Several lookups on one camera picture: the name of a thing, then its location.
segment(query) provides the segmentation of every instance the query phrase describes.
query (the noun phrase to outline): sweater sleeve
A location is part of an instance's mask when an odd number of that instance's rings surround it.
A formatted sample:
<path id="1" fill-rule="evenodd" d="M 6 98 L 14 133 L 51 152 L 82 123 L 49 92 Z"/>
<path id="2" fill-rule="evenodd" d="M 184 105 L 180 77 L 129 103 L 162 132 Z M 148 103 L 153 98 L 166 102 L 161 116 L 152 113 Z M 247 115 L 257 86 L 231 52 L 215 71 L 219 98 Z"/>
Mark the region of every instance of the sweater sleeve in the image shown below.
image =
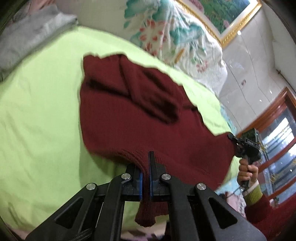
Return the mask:
<path id="1" fill-rule="evenodd" d="M 245 208 L 247 220 L 258 228 L 267 240 L 275 238 L 295 212 L 296 195 L 281 203 L 277 208 L 273 208 L 268 198 L 262 194 L 259 185 L 244 199 L 247 204 Z"/>
<path id="2" fill-rule="evenodd" d="M 182 86 L 155 68 L 132 63 L 125 55 L 85 56 L 85 85 L 128 97 L 147 113 L 166 123 L 180 119 L 183 108 L 196 109 Z"/>

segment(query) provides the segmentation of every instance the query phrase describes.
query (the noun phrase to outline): gold picture frame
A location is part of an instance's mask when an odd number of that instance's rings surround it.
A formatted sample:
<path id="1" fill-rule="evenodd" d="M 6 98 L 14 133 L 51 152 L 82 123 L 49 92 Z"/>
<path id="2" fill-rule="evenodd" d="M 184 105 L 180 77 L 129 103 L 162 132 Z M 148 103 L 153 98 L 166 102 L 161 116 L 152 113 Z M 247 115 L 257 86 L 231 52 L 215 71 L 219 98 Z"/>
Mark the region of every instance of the gold picture frame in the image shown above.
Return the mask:
<path id="1" fill-rule="evenodd" d="M 175 2 L 187 13 L 197 18 L 205 26 L 209 34 L 215 38 L 222 48 L 225 48 L 231 40 L 257 13 L 261 8 L 261 0 L 249 0 L 250 4 L 241 12 L 241 14 L 229 25 L 221 34 L 212 22 L 202 13 L 190 0 L 175 0 Z"/>

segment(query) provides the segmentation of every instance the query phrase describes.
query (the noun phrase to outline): lime green bed sheet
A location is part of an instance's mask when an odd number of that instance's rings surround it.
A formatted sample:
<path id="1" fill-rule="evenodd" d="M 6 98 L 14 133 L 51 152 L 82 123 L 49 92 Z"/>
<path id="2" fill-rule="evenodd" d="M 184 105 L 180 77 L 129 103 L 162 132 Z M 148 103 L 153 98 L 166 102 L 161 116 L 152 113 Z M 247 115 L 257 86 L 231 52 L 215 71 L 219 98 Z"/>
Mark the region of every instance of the lime green bed sheet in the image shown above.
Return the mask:
<path id="1" fill-rule="evenodd" d="M 230 131 L 219 101 L 205 87 L 128 41 L 76 27 L 28 56 L 0 84 L 0 215 L 13 228 L 33 230 L 87 183 L 107 183 L 125 171 L 122 164 L 90 155 L 82 141 L 79 90 L 83 56 L 90 53 L 124 53 L 167 73 L 184 86 L 214 134 Z M 234 158 L 225 182 L 237 172 Z M 138 207 L 126 203 L 123 229 L 136 227 Z"/>

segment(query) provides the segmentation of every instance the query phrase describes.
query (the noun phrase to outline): white wall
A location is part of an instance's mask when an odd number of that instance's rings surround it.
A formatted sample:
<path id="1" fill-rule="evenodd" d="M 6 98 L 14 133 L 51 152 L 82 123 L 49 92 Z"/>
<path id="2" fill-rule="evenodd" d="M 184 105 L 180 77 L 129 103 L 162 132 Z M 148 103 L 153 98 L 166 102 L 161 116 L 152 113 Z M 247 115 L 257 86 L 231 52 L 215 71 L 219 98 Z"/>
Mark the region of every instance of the white wall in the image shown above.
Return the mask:
<path id="1" fill-rule="evenodd" d="M 288 85 L 275 69 L 272 41 L 272 31 L 261 8 L 241 30 L 241 35 L 223 50 L 228 78 L 219 99 L 238 132 L 254 121 Z"/>
<path id="2" fill-rule="evenodd" d="M 276 68 L 281 70 L 287 81 L 296 89 L 296 45 L 275 12 L 266 4 L 263 5 L 263 9 L 274 37 L 273 47 Z"/>

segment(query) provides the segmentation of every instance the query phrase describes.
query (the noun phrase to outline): black cable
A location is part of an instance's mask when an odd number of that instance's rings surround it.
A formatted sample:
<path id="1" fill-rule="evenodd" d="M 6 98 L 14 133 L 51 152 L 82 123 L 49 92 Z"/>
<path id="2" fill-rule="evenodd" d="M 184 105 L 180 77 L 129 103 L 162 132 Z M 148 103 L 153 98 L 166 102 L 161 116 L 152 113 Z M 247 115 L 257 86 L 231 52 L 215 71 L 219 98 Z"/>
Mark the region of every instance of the black cable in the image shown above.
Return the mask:
<path id="1" fill-rule="evenodd" d="M 241 188 L 241 187 L 238 187 L 237 189 L 235 189 L 234 192 L 233 192 L 232 194 L 230 194 L 227 198 L 229 198 L 229 197 L 231 197 L 232 195 L 234 195 L 235 192 L 236 192 L 237 190 L 239 190 L 240 188 Z"/>

